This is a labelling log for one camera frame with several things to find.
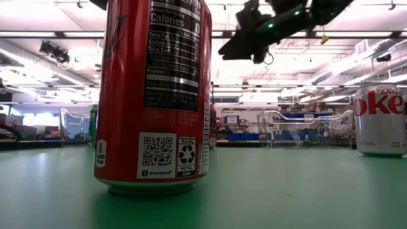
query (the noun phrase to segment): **diet coke can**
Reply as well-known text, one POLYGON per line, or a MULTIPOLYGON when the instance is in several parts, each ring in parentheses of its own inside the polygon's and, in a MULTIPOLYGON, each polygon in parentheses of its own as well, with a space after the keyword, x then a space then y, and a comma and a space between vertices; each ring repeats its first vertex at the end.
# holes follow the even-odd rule
POLYGON ((363 154, 406 154, 403 95, 393 83, 359 87, 355 94, 357 150, 363 154))

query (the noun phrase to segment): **green tabletop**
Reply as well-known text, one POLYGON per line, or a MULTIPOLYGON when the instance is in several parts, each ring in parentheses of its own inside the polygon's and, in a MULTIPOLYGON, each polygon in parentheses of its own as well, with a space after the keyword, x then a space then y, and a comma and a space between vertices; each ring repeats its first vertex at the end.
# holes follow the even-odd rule
POLYGON ((91 148, 0 153, 0 228, 407 228, 407 160, 347 149, 217 148, 160 198, 107 192, 91 148))

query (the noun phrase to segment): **green bottle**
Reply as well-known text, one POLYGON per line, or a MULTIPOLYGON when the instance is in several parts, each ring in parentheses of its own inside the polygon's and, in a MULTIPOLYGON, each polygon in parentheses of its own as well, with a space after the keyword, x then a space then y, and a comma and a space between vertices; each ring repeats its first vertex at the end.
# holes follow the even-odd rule
POLYGON ((97 121, 97 105, 92 106, 90 110, 90 121, 89 121, 89 143, 94 144, 96 141, 96 121, 97 121))

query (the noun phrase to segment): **nutrition facts label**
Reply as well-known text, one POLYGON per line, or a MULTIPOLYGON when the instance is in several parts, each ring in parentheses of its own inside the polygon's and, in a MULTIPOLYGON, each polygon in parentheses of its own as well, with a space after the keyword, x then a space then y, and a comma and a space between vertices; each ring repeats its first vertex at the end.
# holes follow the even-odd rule
POLYGON ((198 112, 201 2, 151 0, 144 107, 198 112))

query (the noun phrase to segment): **ceiling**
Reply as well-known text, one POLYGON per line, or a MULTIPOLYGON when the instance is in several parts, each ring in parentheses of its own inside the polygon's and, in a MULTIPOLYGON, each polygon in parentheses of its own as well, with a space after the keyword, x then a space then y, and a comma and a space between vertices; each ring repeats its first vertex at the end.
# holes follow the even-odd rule
MULTIPOLYGON (((237 27, 235 14, 243 8, 245 1, 247 0, 206 0, 212 14, 212 29, 235 30, 237 27)), ((104 31, 106 12, 87 0, 80 2, 81 8, 78 7, 78 0, 0 0, 0 21, 6 22, 0 24, 0 31, 104 31)), ((317 30, 403 31, 407 29, 406 1, 395 0, 396 7, 393 10, 389 10, 390 2, 390 0, 355 0, 351 7, 330 24, 317 30)), ((260 10, 263 13, 273 13, 269 6, 261 6, 260 10)), ((71 58, 76 60, 74 64, 57 67, 55 61, 44 57, 39 52, 41 39, 2 40, 0 38, 0 50, 9 50, 9 53, 41 64, 54 72, 51 78, 55 77, 57 72, 57 78, 63 78, 66 83, 84 85, 100 83, 98 67, 95 65, 102 63, 104 44, 102 39, 49 39, 49 41, 52 45, 68 50, 71 58)), ((272 64, 254 65, 248 60, 223 61, 217 51, 227 42, 227 39, 213 39, 211 78, 218 85, 240 85, 243 80, 257 85, 307 84, 333 64, 355 55, 355 45, 361 41, 360 39, 330 39, 321 45, 318 39, 285 39, 279 45, 270 47, 270 53, 273 55, 272 64)), ((391 62, 378 63, 370 59, 360 61, 346 71, 336 74, 335 80, 331 80, 330 84, 344 84, 353 78, 400 62, 407 54, 404 48, 405 44, 401 44, 389 50, 393 56, 391 62)), ((266 59, 266 62, 271 61, 271 57, 266 59)), ((400 72, 403 66, 397 66, 391 71, 400 72)), ((5 74, 5 71, 0 72, 0 77, 4 78, 2 74, 5 74)), ((283 88, 269 88, 257 92, 256 96, 261 97, 260 94, 266 95, 266 92, 277 92, 275 94, 280 95, 282 90, 283 88)), ((239 95, 241 91, 241 88, 217 88, 216 95, 239 95)), ((289 95, 291 94, 306 96, 303 90, 289 95)))

